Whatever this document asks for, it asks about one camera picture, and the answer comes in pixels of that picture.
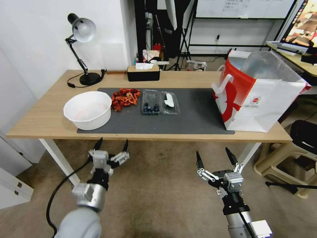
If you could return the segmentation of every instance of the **tissue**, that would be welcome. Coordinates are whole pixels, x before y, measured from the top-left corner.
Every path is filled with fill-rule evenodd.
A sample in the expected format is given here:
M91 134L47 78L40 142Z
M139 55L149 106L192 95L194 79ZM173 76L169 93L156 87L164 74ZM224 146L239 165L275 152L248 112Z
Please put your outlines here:
M149 63L136 63L135 69L152 69L153 64Z

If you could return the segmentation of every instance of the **wooden table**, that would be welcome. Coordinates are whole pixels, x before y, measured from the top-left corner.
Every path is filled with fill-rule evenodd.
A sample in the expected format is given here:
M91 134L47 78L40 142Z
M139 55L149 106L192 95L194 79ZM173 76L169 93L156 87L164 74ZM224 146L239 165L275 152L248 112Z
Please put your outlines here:
M55 162L68 175L73 169L53 139L103 139L107 140L169 140L169 141L222 141L249 142L239 161L246 164L262 142L292 141L279 123L267 132L239 132L233 135L193 134L78 134L77 128L63 115L65 103L73 96L96 91L98 88L210 88L219 79L220 72L162 71L159 81L129 82L126 74L106 74L104 79L87 88L70 88L66 81L80 70L68 70L7 133L9 138L37 138L41 141ZM75 78L71 82L79 84ZM79 183L76 174L70 177L73 184Z
M276 51L277 50L276 44L273 44L271 42L267 42L266 44L271 49L273 49L276 53L281 55L282 58L284 58L287 62L291 63L291 65L296 68L295 71L300 72L300 75L302 76L303 79L305 79L307 82L309 82L312 85L316 85L315 81L317 78L317 66L314 66L310 63L302 62L300 54L295 54L294 56L288 55L288 54Z

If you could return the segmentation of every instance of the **tissue box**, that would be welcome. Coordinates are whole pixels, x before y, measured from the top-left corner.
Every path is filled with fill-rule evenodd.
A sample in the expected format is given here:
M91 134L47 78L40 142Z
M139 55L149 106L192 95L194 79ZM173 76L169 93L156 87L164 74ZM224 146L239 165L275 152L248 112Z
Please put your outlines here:
M152 69L135 69L135 66L129 66L127 69L128 80L135 81L158 81L159 67L154 65Z

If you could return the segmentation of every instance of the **gray table mat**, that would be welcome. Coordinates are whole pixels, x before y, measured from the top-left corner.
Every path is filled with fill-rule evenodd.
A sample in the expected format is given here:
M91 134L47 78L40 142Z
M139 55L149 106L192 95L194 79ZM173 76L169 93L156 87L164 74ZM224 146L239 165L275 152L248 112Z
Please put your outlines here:
M118 88L99 88L110 97ZM153 89L176 94L178 115L145 115L141 112L142 92L136 106L124 107L121 112L111 111L110 120L102 127L78 133L101 134L234 134L227 131L212 97L212 89Z

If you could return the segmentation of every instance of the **red and white shopping bag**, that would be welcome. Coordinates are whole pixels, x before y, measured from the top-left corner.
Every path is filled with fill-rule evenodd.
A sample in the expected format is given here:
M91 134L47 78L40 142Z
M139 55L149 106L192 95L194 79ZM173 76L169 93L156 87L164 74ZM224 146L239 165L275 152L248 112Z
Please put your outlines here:
M246 59L249 52L231 51L214 98L227 130L268 132L296 97L311 86L292 69L286 79L255 79L241 72L234 59Z

